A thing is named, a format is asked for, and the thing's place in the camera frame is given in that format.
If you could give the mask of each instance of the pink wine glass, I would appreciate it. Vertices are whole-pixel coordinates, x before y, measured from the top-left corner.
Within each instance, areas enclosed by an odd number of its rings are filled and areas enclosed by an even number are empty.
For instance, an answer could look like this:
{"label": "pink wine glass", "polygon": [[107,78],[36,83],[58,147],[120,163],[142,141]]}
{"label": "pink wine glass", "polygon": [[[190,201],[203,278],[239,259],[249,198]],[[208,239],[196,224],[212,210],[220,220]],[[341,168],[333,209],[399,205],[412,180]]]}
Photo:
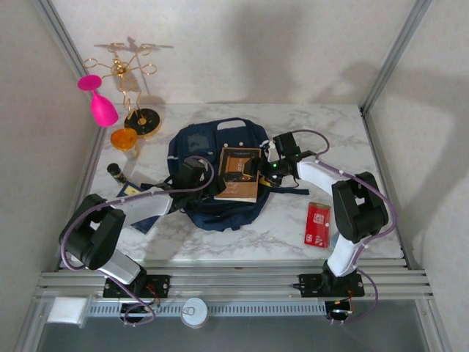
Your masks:
{"label": "pink wine glass", "polygon": [[114,104],[111,103],[109,99],[96,93],[96,89],[101,87],[101,83],[101,77],[96,75],[87,75],[78,81],[78,88],[84,92],[93,93],[93,99],[91,100],[90,105],[91,113],[99,126],[109,127],[117,122],[119,114],[117,113],[116,108],[114,108]]}

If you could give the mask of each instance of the navy blue backpack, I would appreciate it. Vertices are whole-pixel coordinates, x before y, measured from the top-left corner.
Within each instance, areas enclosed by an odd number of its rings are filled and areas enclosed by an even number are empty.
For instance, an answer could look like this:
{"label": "navy blue backpack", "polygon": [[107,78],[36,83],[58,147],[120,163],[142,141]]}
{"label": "navy blue backpack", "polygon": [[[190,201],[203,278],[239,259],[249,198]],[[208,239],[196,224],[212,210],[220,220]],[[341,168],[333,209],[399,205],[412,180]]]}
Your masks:
{"label": "navy blue backpack", "polygon": [[[179,131],[169,143],[169,174],[175,176],[184,160],[192,155],[203,156],[213,165],[215,172],[218,172],[223,147],[254,148],[263,147],[268,142],[269,138],[262,126],[239,117],[189,125]],[[255,203],[209,198],[195,209],[184,210],[192,222],[201,229],[238,230],[241,226],[250,224],[260,214],[271,191],[309,194],[308,190],[271,188],[259,184]]]}

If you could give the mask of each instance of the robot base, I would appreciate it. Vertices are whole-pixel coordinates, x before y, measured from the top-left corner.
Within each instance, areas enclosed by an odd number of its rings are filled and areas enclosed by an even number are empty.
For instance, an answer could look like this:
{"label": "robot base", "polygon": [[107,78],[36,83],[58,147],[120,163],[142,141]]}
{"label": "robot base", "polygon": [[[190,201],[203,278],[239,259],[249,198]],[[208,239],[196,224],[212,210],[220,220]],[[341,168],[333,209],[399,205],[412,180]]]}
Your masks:
{"label": "robot base", "polygon": [[[169,275],[145,275],[139,282],[138,290],[134,289],[134,285],[128,285],[127,288],[139,298],[154,298],[150,290],[147,289],[148,285],[152,285],[152,290],[155,291],[158,298],[168,298],[169,292]],[[127,298],[128,294],[122,291],[112,280],[106,279],[103,290],[103,298]]]}
{"label": "robot base", "polygon": [[365,296],[361,275],[356,272],[340,278],[334,285],[325,285],[323,274],[301,274],[298,278],[300,283],[293,287],[300,290],[302,298]]}

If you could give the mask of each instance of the white block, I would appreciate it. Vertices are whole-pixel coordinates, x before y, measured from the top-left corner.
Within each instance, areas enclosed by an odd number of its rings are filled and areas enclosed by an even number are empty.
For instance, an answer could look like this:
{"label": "white block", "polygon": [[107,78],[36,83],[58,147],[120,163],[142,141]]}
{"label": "white block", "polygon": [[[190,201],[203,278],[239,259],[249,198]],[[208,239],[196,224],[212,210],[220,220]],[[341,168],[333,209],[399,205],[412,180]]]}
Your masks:
{"label": "white block", "polygon": [[48,323],[81,324],[86,315],[89,298],[56,297]]}

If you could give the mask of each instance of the book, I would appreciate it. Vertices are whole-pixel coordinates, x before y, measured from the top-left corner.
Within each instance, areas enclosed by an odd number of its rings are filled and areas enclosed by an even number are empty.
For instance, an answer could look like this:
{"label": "book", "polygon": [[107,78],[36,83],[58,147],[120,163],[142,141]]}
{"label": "book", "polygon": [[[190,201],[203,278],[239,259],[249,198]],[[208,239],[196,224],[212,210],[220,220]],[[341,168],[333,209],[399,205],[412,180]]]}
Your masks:
{"label": "book", "polygon": [[260,156],[259,148],[224,147],[221,150],[218,174],[223,178],[226,189],[215,196],[215,199],[255,203],[259,172],[255,175],[248,175],[245,173],[245,166],[249,161]]}
{"label": "book", "polygon": [[[122,189],[120,190],[120,192],[117,194],[117,196],[118,197],[131,196],[133,194],[138,194],[142,191],[143,189],[127,181],[122,187]],[[133,224],[131,224],[131,227],[133,227],[135,230],[146,235],[149,229],[152,228],[152,226],[155,224],[155,222],[158,220],[159,217],[160,216],[152,216],[151,218],[147,218],[147,219],[134,222]]]}

